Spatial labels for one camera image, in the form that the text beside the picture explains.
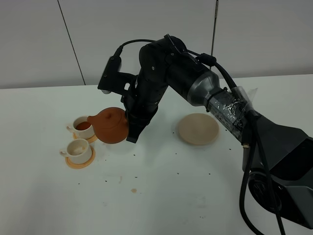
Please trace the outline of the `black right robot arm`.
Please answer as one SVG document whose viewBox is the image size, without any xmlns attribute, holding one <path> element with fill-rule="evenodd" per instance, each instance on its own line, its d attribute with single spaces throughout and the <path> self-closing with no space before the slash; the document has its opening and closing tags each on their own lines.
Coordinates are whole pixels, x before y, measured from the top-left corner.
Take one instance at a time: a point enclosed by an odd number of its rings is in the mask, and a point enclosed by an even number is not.
<svg viewBox="0 0 313 235">
<path fill-rule="evenodd" d="M 123 95 L 129 126 L 127 141 L 136 142 L 171 87 L 189 104 L 203 106 L 243 146 L 241 216 L 255 233 L 245 211 L 245 194 L 283 219 L 313 227 L 313 140 L 304 131 L 278 125 L 257 112 L 245 90 L 236 85 L 216 58 L 188 50 L 171 35 L 145 40 L 140 49 L 140 72 Z"/>
</svg>

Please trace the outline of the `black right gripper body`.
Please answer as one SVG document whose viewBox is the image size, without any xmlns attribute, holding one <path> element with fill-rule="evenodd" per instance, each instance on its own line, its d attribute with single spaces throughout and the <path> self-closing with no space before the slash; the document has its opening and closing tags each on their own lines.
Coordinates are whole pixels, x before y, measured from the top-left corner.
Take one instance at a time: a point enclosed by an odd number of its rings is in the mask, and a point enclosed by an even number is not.
<svg viewBox="0 0 313 235">
<path fill-rule="evenodd" d="M 187 51 L 184 42 L 166 35 L 142 47 L 139 52 L 140 72 L 132 93 L 125 97 L 129 127 L 146 127 L 158 109 L 166 89 L 171 87 L 189 104 L 202 106 L 205 95 L 195 89 L 208 77 L 208 68 Z"/>
</svg>

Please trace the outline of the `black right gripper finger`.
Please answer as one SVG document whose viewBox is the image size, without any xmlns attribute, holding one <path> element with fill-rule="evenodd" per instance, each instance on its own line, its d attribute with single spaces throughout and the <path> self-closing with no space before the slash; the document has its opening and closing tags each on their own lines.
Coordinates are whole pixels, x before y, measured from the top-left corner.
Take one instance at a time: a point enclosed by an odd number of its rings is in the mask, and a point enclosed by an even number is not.
<svg viewBox="0 0 313 235">
<path fill-rule="evenodd" d="M 149 124 L 149 119 L 136 117 L 133 115 L 127 115 L 127 121 L 128 121 L 129 130 L 128 130 L 128 136 L 126 138 L 126 141 L 136 143 L 141 132 Z"/>
</svg>

